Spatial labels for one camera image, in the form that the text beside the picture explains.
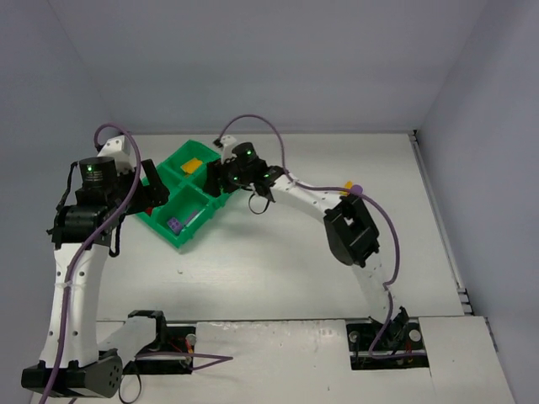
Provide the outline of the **yellow oval lego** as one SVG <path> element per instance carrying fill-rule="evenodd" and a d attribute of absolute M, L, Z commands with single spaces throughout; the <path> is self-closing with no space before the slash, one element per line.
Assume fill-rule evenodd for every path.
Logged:
<path fill-rule="evenodd" d="M 203 165 L 203 162 L 194 157 L 194 158 L 191 158 L 190 160 L 188 160 L 187 162 L 185 162 L 182 166 L 181 166 L 181 170 L 186 174 L 186 175 L 192 175 L 193 173 L 195 173 L 197 171 L 197 169 L 199 167 L 201 167 Z"/>

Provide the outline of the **purple rectangular lego brick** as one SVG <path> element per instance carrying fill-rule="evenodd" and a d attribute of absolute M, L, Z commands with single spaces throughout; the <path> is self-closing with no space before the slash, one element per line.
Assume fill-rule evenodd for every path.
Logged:
<path fill-rule="evenodd" d="M 179 221 L 176 217 L 169 218 L 166 221 L 166 224 L 168 229 L 176 236 L 179 235 L 184 228 L 183 223 Z"/>

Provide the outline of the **green compartment tray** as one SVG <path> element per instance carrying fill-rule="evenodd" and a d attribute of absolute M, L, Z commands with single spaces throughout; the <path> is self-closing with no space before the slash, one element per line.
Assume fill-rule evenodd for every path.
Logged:
<path fill-rule="evenodd" d="M 203 165 L 192 175 L 186 175 L 181 166 L 191 158 L 198 158 Z M 194 238 L 195 233 L 230 199 L 230 194 L 222 194 L 213 198 L 203 191 L 206 181 L 206 165 L 220 156 L 208 146 L 188 140 L 177 151 L 157 165 L 157 171 L 168 188 L 168 203 L 155 207 L 152 216 L 144 211 L 136 215 L 147 227 L 159 235 L 169 245 L 180 248 Z M 195 210 L 200 213 L 188 225 L 184 221 Z M 167 227 L 166 221 L 176 217 L 184 225 L 179 235 L 174 235 Z"/>

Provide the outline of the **purple curved lego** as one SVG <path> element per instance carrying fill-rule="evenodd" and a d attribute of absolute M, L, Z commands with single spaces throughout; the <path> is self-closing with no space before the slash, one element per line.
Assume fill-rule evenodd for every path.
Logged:
<path fill-rule="evenodd" d="M 188 225 L 192 220 L 194 220 L 194 219 L 197 217 L 197 215 L 198 215 L 199 213 L 200 213 L 199 210 L 193 211 L 193 212 L 188 216 L 188 218 L 184 221 L 184 224 L 185 224 L 185 225 Z"/>

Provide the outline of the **purple oval lego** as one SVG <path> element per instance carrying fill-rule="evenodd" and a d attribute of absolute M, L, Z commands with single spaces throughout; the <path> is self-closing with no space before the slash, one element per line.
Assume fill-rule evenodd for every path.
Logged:
<path fill-rule="evenodd" d="M 355 195 L 363 194 L 363 188 L 359 184 L 353 184 L 350 187 L 350 192 Z"/>

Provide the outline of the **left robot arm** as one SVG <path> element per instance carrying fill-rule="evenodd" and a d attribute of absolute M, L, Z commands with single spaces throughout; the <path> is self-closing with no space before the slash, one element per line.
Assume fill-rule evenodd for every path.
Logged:
<path fill-rule="evenodd" d="M 132 312 L 119 330 L 97 341 L 99 289 L 104 266 L 120 253 L 128 215 L 164 205 L 169 191 L 152 160 L 117 170 L 113 157 L 72 164 L 82 185 L 73 205 L 62 198 L 48 230 L 54 245 L 55 288 L 45 346 L 37 364 L 23 370 L 21 386 L 49 398 L 111 398 L 127 365 L 160 344 L 162 312 Z"/>

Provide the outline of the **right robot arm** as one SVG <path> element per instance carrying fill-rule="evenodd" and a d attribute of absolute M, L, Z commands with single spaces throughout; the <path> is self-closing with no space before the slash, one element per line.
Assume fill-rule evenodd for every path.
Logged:
<path fill-rule="evenodd" d="M 378 332 L 382 338 L 396 338 L 408 314 L 397 307 L 391 291 L 400 274 L 401 246 L 388 213 L 361 191 L 303 183 L 285 165 L 269 165 L 250 142 L 224 136 L 214 144 L 219 156 L 207 165 L 204 190 L 213 196 L 250 191 L 270 204 L 289 206 L 320 222 L 333 257 L 352 268 Z M 392 237 L 395 258 L 391 274 L 385 274 L 373 258 L 381 245 L 371 209 L 382 216 Z"/>

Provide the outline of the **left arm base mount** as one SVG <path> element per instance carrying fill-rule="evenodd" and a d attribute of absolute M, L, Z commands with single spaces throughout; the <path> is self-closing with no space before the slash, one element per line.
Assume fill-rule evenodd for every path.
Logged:
<path fill-rule="evenodd" d="M 191 375 L 193 359 L 180 357 L 194 350 L 194 342 L 188 347 L 187 339 L 196 337 L 196 325 L 172 324 L 163 342 L 154 342 L 144 347 L 140 354 L 152 354 L 152 357 L 135 359 L 124 367 L 124 375 Z"/>

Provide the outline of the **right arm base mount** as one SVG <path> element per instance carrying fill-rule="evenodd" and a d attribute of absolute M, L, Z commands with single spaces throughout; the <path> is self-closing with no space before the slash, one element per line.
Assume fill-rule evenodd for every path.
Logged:
<path fill-rule="evenodd" d="M 390 332 L 389 327 L 369 354 L 371 343 L 382 328 L 377 322 L 348 322 L 346 337 L 350 368 L 363 370 L 428 369 L 424 339 L 417 319 L 409 320 Z"/>

